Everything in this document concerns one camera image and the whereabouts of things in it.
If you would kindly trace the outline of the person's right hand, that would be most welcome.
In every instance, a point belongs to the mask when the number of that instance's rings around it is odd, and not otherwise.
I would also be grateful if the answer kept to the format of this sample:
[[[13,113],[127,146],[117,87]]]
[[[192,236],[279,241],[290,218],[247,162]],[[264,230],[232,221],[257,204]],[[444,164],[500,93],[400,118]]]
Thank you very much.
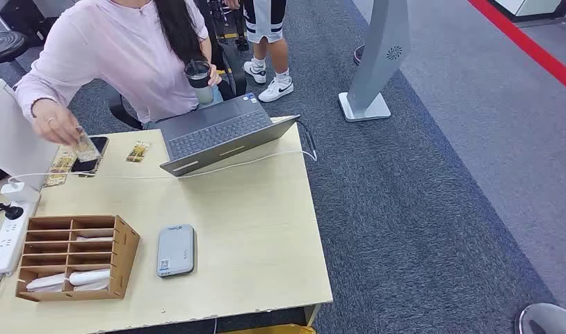
[[[74,114],[65,106],[49,99],[39,99],[31,107],[34,132],[52,143],[73,146],[81,130]]]

